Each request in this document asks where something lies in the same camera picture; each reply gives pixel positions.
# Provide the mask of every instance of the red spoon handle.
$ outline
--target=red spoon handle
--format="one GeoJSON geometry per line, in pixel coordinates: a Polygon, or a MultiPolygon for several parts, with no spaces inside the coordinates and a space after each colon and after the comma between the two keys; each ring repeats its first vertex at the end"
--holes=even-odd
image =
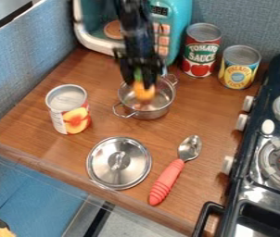
{"type": "Polygon", "coordinates": [[[161,203],[166,198],[184,166],[182,159],[176,159],[164,169],[150,191],[149,203],[152,206],[161,203]]]}

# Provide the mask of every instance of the tomato sauce label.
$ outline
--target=tomato sauce label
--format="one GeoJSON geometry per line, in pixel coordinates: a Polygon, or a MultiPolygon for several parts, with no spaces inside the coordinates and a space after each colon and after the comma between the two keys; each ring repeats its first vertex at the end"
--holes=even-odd
{"type": "Polygon", "coordinates": [[[185,57],[196,63],[210,63],[215,61],[217,44],[189,44],[185,48],[185,57]]]}
{"type": "Polygon", "coordinates": [[[182,70],[193,77],[207,77],[214,69],[218,44],[197,42],[185,47],[182,70]]]}

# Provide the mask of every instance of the metal spoon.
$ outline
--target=metal spoon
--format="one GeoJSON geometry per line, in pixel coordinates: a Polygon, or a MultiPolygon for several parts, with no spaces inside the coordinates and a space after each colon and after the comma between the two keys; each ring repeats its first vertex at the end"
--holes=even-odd
{"type": "Polygon", "coordinates": [[[179,158],[172,161],[171,164],[164,169],[159,178],[154,183],[150,191],[149,203],[155,206],[161,203],[171,191],[177,177],[188,160],[196,159],[200,153],[202,142],[196,135],[187,137],[178,148],[179,158]]]}

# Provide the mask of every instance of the wooden countertop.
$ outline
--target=wooden countertop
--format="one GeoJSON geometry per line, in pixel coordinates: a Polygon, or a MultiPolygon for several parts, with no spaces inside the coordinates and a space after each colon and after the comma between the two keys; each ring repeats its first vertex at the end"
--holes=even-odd
{"type": "Polygon", "coordinates": [[[190,234],[205,202],[223,202],[227,183],[220,174],[223,158],[235,153],[241,139],[241,133],[233,131],[235,122],[244,97],[255,94],[258,83],[236,91],[220,85],[217,75],[196,80],[177,67],[171,72],[180,82],[167,116],[150,121],[118,118],[111,107],[118,102],[119,66],[110,56],[78,48],[0,120],[0,154],[190,234]],[[81,85],[88,92],[93,124],[83,133],[62,135],[52,126],[45,95],[64,83],[81,85]],[[203,142],[199,158],[185,164],[162,204],[149,206],[147,197],[154,181],[176,158],[181,141],[192,134],[199,135],[203,142]],[[133,137],[153,157],[148,177],[126,191],[100,188],[86,173],[85,159],[90,150],[111,136],[133,137]]]}

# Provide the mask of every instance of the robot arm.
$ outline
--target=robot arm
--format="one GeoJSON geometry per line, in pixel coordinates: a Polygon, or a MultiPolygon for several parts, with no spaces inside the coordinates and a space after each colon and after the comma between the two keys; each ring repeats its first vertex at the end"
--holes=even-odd
{"type": "Polygon", "coordinates": [[[164,62],[155,52],[155,37],[148,0],[114,0],[125,48],[114,49],[121,75],[128,85],[142,79],[145,90],[162,74],[164,62]]]}

